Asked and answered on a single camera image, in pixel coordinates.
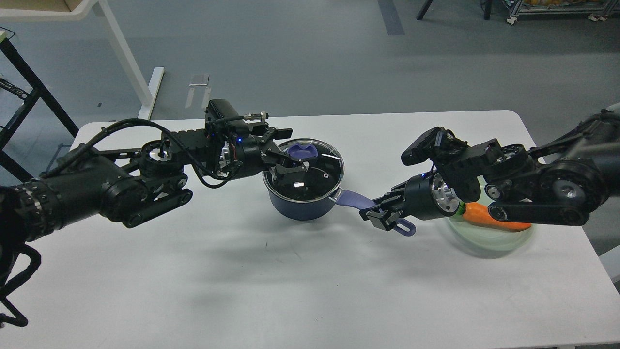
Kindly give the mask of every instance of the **pot handle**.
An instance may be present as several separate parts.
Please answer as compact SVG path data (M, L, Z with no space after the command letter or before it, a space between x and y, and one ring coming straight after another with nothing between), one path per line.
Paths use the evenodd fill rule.
M366 196L342 188L338 188L338 190L336 191L335 201L336 205L354 207L358 210L367 209L375 205L374 201L368 199ZM397 225L394 227L394 230L401 233L402 235L410 237L415 234L415 225L408 220L404 218L398 218L396 220L396 224Z

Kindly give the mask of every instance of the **gray floor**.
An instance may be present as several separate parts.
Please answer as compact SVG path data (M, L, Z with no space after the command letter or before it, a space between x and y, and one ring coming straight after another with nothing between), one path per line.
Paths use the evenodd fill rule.
M404 35L388 35L375 0L110 5L145 76L166 68L153 119L203 117L198 106L185 108L187 84L200 73L211 74L213 97L243 113L510 109L537 144L620 101L617 16L523 16L510 26L505 12L482 20L478 1L437 0L416 21L422 3L394 0ZM98 20L0 23L17 32L12 42L78 126L135 117L140 108ZM20 82L4 57L0 73ZM0 123L16 106L0 91ZM40 106L7 152L38 173L62 143L71 137ZM0 172L0 183L15 179ZM620 200L610 199L585 226L599 254L620 244L618 212Z

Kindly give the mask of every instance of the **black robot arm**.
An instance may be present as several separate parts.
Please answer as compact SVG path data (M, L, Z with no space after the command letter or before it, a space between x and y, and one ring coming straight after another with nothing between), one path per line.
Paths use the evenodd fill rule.
M556 155L549 164L539 161ZM405 165L430 159L433 168L394 186L360 211L365 220L390 230L398 218L427 220L454 215L459 203L484 191L495 200L497 220L583 225L590 212L620 195L620 117L602 111L569 133L538 148L501 147L496 139L470 147L443 127L421 135L401 156Z
M26 282L40 264L40 255L25 243L95 214L133 228L189 202L184 166L191 165L202 184L220 188L228 181L270 171L274 185L303 181L312 159L282 152L274 140L291 137L276 129L267 113L240 116L225 100L211 100L205 128L171 132L141 119L103 128L58 160L40 178L12 187L0 186L0 302L13 316L0 314L0 325L27 324L7 296ZM156 127L161 139L141 148L98 151L99 141L132 126ZM115 162L128 159L125 166ZM220 181L209 183L204 177ZM29 267L9 280L17 257L27 255Z

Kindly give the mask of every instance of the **orange carrot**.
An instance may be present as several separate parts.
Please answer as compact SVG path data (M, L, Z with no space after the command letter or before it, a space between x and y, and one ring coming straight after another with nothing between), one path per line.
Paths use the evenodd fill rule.
M520 232L532 226L530 223L502 222L500 220L495 220L487 211L487 206L477 202L468 202L465 204L463 219L474 225L509 230L511 232Z

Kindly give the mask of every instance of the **white table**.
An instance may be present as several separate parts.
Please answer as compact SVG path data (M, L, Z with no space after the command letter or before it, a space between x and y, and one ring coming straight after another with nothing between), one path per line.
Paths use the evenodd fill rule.
M140 119L150 119L157 93L159 92L159 86L164 77L164 67L159 66L153 69L151 79L147 85L107 0L82 0L82 2L70 12L0 8L0 22L82 20L86 17L91 8L93 12L95 12L95 15L101 18L102 27L112 49L123 67L131 86L138 95L138 99L140 99L142 103L138 117Z
M376 197L427 171L400 154L436 125L461 139L533 142L510 111L271 118L334 145L343 187ZM74 146L102 125L84 126ZM174 130L202 120L162 121ZM124 130L100 149L159 138ZM10 300L29 317L3 348L515 348L620 342L620 296L581 228L538 226L529 243L483 258L445 220L413 237L335 207L281 216L260 176L125 229L102 217L32 245L43 265Z

